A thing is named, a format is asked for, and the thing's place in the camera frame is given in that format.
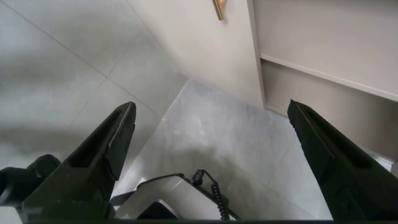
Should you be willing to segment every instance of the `gray floor tile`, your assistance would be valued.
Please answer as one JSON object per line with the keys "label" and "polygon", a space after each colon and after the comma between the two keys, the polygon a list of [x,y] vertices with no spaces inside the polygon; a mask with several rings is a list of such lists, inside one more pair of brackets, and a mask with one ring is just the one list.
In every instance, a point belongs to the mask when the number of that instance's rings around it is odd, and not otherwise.
{"label": "gray floor tile", "polygon": [[331,219],[331,215],[317,180],[305,159],[299,140],[282,158],[269,187],[286,196],[309,214],[319,219]]}
{"label": "gray floor tile", "polygon": [[107,75],[142,29],[123,0],[3,0]]}
{"label": "gray floor tile", "polygon": [[22,224],[15,208],[0,207],[0,224]]}
{"label": "gray floor tile", "polygon": [[264,184],[295,137],[285,117],[191,80],[164,119]]}
{"label": "gray floor tile", "polygon": [[117,106],[128,101],[135,102],[137,106],[136,128],[124,163],[124,166],[128,168],[155,130],[160,118],[111,80],[106,80],[98,88],[95,96],[67,129],[67,134],[59,144],[63,147],[63,152],[66,152],[61,159],[65,159],[76,149]]}
{"label": "gray floor tile", "polygon": [[230,198],[229,207],[239,212],[240,217],[245,220],[315,219],[294,203],[243,172],[234,176],[223,194]]}
{"label": "gray floor tile", "polygon": [[188,80],[177,74],[168,56],[146,29],[115,66],[110,78],[160,117],[163,117]]}
{"label": "gray floor tile", "polygon": [[2,144],[51,151],[105,77],[1,2],[0,30]]}
{"label": "gray floor tile", "polygon": [[[245,220],[314,219],[313,216],[281,197],[225,155],[198,142],[163,121],[120,181],[114,195],[133,190],[142,178],[183,173],[190,178],[197,169],[206,169],[229,198],[230,209]],[[207,190],[209,179],[205,178]]]}

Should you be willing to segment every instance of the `floor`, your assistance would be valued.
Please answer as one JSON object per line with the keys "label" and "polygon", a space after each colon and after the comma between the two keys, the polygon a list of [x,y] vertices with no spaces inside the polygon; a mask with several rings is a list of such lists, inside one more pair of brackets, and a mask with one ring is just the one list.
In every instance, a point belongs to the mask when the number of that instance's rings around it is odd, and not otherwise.
{"label": "floor", "polygon": [[[243,219],[331,219],[289,121],[187,81],[126,1],[0,0],[0,30],[0,169],[63,160],[133,101],[115,195],[203,168]],[[0,223],[15,215],[0,208]]]}
{"label": "floor", "polygon": [[64,160],[127,101],[131,163],[187,80],[125,0],[0,0],[0,169]]}
{"label": "floor", "polygon": [[286,117],[189,80],[114,195],[142,178],[206,169],[246,220],[330,220]]}

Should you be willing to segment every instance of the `door handle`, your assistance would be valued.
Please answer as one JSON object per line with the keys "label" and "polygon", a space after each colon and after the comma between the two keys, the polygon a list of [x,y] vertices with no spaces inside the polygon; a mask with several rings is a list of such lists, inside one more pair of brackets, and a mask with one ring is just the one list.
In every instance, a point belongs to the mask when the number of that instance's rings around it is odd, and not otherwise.
{"label": "door handle", "polygon": [[213,0],[214,8],[216,9],[217,17],[219,21],[224,20],[224,5],[226,0]]}

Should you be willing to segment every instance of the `coiled cable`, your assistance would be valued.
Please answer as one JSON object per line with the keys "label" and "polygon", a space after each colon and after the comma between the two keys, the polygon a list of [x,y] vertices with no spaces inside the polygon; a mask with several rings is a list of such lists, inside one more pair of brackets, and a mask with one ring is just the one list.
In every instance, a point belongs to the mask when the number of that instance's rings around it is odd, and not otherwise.
{"label": "coiled cable", "polygon": [[220,211],[221,220],[229,220],[228,209],[226,208],[223,198],[221,196],[220,188],[218,187],[217,181],[206,171],[206,170],[197,170],[192,177],[192,183],[195,186],[199,186],[203,183],[203,176],[207,175],[213,184],[210,186],[211,193],[213,194],[213,198],[216,200],[218,210]]}

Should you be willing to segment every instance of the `shelf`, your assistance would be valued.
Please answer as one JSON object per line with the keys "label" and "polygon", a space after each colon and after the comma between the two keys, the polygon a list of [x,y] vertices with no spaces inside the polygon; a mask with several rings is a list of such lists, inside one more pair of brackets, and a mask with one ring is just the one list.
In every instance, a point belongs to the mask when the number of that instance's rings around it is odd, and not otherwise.
{"label": "shelf", "polygon": [[398,101],[398,1],[255,0],[261,58]]}

